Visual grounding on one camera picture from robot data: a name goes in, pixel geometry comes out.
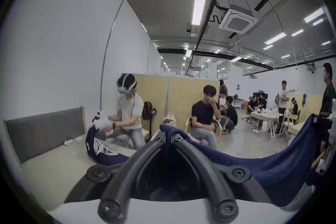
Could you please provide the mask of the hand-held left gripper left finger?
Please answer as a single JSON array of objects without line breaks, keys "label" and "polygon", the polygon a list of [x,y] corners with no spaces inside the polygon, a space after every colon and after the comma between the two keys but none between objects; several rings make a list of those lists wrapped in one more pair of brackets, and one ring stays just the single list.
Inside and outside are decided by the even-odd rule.
[{"label": "hand-held left gripper left finger", "polygon": [[85,221],[149,221],[151,210],[171,202],[171,180],[165,178],[165,133],[125,162],[91,166],[64,205]]}]

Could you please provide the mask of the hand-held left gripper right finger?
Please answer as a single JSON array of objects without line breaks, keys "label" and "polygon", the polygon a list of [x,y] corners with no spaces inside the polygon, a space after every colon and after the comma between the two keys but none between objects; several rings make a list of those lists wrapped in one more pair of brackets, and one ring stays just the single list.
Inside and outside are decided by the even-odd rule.
[{"label": "hand-held left gripper right finger", "polygon": [[250,170],[244,166],[224,166],[212,163],[191,142],[179,134],[173,138],[172,145],[179,155],[191,165],[198,181],[202,181],[209,201],[213,221],[233,221],[239,208],[236,199],[271,204],[271,200]]}]

